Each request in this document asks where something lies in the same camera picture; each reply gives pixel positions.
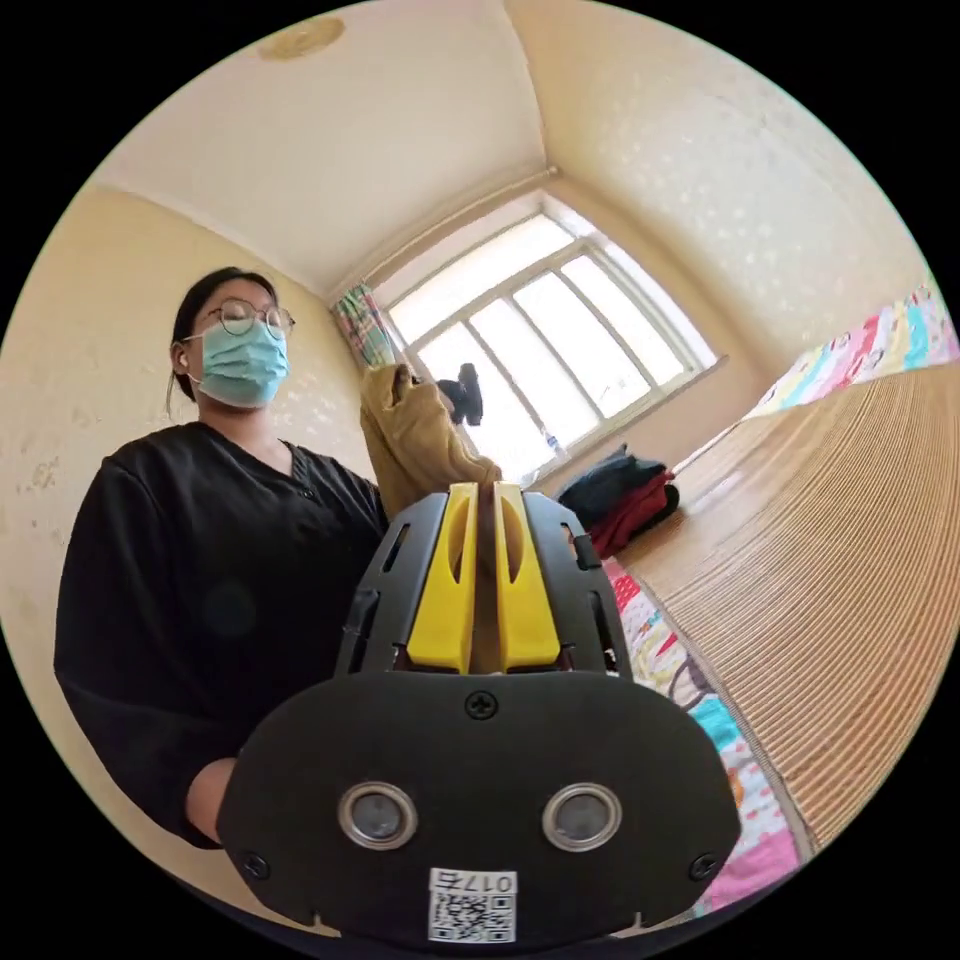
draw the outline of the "colorful curtain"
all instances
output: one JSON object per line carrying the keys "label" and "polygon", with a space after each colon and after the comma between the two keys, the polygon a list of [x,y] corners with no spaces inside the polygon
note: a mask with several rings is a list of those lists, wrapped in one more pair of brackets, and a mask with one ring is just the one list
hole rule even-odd
{"label": "colorful curtain", "polygon": [[334,304],[333,315],[361,367],[384,367],[397,362],[380,309],[365,283],[348,290]]}

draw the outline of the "bottle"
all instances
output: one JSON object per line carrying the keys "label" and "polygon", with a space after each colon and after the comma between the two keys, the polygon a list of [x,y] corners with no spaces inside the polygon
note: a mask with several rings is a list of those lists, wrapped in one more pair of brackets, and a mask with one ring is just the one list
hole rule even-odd
{"label": "bottle", "polygon": [[563,463],[566,460],[570,459],[569,454],[560,444],[560,441],[550,433],[546,428],[543,429],[543,439],[546,440],[547,446],[553,451],[554,460],[559,463]]}

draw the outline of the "mustard yellow cloth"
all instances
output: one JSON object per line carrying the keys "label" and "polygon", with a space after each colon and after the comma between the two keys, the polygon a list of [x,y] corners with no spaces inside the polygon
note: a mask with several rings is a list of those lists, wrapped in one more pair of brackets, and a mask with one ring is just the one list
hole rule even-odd
{"label": "mustard yellow cloth", "polygon": [[367,371],[360,387],[360,428],[392,520],[452,483],[489,487],[502,479],[487,457],[469,453],[432,383],[414,385],[405,364]]}
{"label": "mustard yellow cloth", "polygon": [[[482,502],[502,479],[487,457],[464,446],[432,383],[414,385],[405,364],[367,371],[360,387],[360,428],[387,516],[452,483],[478,483]],[[499,669],[499,631],[493,576],[492,517],[481,509],[471,673]]]}

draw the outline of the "black shirt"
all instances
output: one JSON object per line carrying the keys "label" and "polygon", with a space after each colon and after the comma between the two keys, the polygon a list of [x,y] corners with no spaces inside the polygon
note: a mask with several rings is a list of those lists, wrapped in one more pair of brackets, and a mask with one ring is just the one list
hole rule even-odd
{"label": "black shirt", "polygon": [[328,679],[353,592],[386,533],[376,487],[292,445],[287,477],[201,424],[103,461],[60,581],[54,671],[121,790],[161,827],[203,767],[236,756]]}

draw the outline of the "eyeglasses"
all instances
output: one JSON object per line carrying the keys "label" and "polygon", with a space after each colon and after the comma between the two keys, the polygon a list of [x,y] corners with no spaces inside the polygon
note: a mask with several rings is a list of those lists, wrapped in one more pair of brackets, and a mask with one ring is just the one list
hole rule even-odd
{"label": "eyeglasses", "polygon": [[289,336],[296,321],[283,307],[268,307],[257,310],[246,300],[224,300],[216,310],[207,316],[216,314],[220,325],[231,336],[242,337],[257,321],[261,321],[277,340]]}

